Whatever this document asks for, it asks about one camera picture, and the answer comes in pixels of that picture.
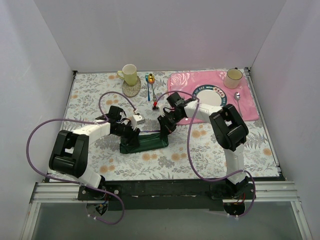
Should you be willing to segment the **dark green cloth napkin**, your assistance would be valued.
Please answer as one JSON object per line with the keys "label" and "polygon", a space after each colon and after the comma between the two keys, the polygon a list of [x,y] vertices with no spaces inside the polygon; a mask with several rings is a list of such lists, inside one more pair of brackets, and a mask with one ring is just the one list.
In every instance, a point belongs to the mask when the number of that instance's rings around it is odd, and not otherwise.
{"label": "dark green cloth napkin", "polygon": [[124,138],[121,138],[119,151],[121,154],[133,154],[166,148],[168,145],[167,136],[161,137],[160,133],[152,133],[139,135],[133,145],[125,144]]}

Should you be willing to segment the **purple spoon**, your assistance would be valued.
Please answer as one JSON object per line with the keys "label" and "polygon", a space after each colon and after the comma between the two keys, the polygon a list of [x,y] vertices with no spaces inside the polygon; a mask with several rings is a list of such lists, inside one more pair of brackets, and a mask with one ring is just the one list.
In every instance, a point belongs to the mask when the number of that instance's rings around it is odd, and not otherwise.
{"label": "purple spoon", "polygon": [[141,133],[159,133],[160,130],[142,130]]}

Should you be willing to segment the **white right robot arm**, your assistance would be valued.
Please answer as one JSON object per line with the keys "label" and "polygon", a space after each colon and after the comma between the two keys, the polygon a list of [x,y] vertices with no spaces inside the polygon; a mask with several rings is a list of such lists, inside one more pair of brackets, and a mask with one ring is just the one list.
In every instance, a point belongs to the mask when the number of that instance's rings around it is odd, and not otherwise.
{"label": "white right robot arm", "polygon": [[164,138],[173,133],[177,124],[188,118],[210,123],[218,144],[223,148],[226,161],[226,176],[217,179],[207,179],[210,183],[210,193],[213,199],[230,197],[237,199],[245,193],[249,183],[245,173],[244,144],[249,130],[237,109],[232,104],[213,106],[201,103],[195,95],[188,99],[180,96],[181,91],[169,91],[167,102],[171,108],[166,111],[160,107],[157,118],[160,125],[160,136]]}

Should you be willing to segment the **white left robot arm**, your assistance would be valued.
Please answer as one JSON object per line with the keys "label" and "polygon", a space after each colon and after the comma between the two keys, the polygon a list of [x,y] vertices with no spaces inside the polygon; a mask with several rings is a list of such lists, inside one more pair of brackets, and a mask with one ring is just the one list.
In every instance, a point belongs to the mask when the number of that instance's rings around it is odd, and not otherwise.
{"label": "white left robot arm", "polygon": [[115,135],[129,147],[139,147],[140,129],[124,117],[122,108],[111,106],[107,114],[99,116],[92,124],[73,131],[61,130],[56,138],[49,168],[67,175],[77,182],[90,186],[89,194],[95,200],[106,196],[105,178],[88,165],[89,146],[97,140]]}

